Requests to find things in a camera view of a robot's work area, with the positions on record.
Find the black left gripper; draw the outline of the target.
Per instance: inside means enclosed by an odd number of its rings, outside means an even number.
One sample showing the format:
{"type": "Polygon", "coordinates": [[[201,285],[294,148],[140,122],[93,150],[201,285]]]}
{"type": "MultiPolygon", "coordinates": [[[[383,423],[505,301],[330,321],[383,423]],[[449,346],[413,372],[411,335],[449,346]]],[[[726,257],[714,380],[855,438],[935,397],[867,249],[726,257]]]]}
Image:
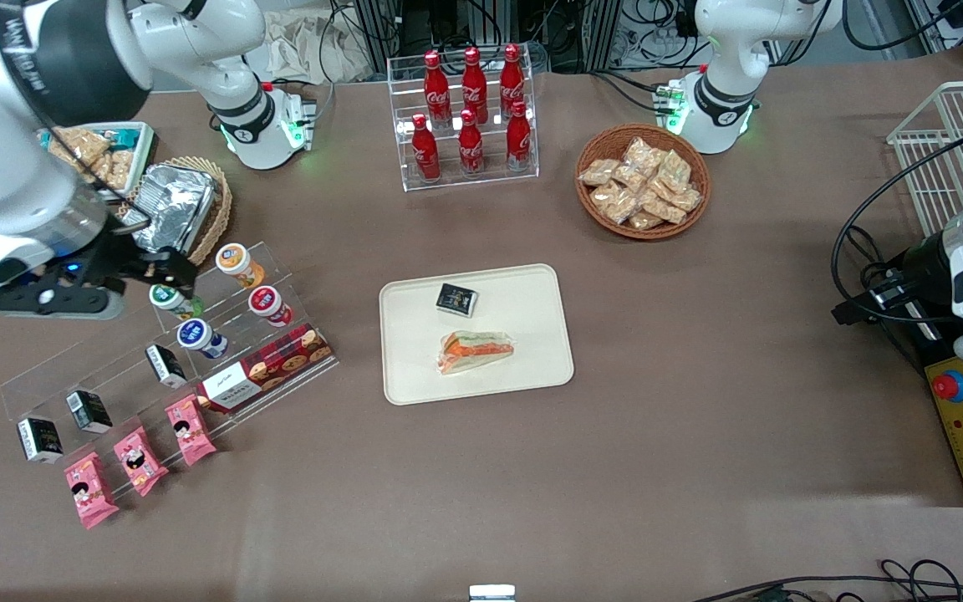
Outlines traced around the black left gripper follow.
{"type": "MultiPolygon", "coordinates": [[[[954,323],[951,309],[952,282],[950,260],[943,232],[925,237],[920,243],[899,255],[902,279],[885,279],[869,289],[869,297],[879,309],[903,306],[911,319],[925,323],[954,323]]],[[[870,314],[852,301],[832,308],[832,317],[840,325],[868,323],[870,314]]]]}

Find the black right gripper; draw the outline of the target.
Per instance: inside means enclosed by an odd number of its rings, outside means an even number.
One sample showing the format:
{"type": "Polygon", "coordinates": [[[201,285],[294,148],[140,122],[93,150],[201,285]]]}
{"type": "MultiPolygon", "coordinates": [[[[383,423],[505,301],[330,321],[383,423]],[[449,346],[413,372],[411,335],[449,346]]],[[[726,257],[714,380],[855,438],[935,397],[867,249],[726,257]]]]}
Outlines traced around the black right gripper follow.
{"type": "Polygon", "coordinates": [[[147,253],[131,235],[102,232],[87,247],[64,257],[53,257],[38,285],[50,287],[111,288],[126,279],[171,288],[184,297],[195,296],[197,267],[176,250],[147,253]]]}

